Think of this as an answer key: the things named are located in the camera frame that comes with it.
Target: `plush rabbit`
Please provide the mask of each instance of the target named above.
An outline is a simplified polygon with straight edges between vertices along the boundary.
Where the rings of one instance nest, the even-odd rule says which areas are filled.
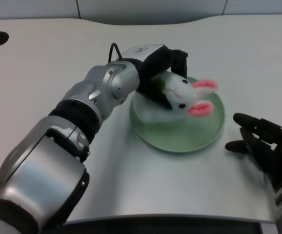
[[[153,79],[153,83],[166,95],[172,109],[161,107],[136,92],[133,107],[141,121],[148,123],[172,122],[188,115],[202,117],[211,114],[212,103],[200,100],[217,90],[215,81],[200,80],[190,83],[182,76],[168,71]]]

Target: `bunny ear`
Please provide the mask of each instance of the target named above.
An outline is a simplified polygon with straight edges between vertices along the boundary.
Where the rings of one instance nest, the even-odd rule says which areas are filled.
[[[217,82],[210,79],[196,81],[192,85],[193,88],[196,90],[197,100],[214,93],[218,89]]]
[[[211,114],[212,110],[213,110],[213,104],[209,101],[203,101],[190,108],[188,110],[188,113],[192,116],[202,117]]]

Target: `cable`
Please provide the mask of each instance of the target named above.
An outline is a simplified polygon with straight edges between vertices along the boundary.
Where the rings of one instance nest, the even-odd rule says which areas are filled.
[[[118,54],[118,57],[119,57],[119,60],[122,60],[122,56],[121,56],[121,53],[119,51],[119,48],[118,48],[118,45],[116,43],[112,43],[111,45],[111,49],[110,49],[110,54],[108,55],[108,63],[111,62],[112,60],[112,54],[113,54],[113,48],[115,47],[116,49],[116,52]]]

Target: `glass plate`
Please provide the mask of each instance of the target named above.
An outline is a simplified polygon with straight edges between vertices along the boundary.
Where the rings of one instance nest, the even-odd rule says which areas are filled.
[[[207,117],[188,116],[172,123],[144,123],[130,105],[130,120],[138,135],[148,144],[168,152],[187,153],[200,150],[221,134],[225,121],[224,106],[217,94],[209,95],[203,100],[213,103],[213,112]]]

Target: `table surface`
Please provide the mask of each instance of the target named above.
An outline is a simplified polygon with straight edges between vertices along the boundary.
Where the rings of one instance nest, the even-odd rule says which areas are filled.
[[[236,112],[282,125],[282,15],[218,16],[178,25],[114,26],[79,19],[0,20],[0,165],[29,130],[109,47],[163,43],[188,52],[188,75],[218,81],[221,137],[174,156],[145,144],[129,121],[131,96],[115,108],[85,162],[89,187],[69,220],[184,214],[271,221],[265,177],[224,145],[241,138]]]

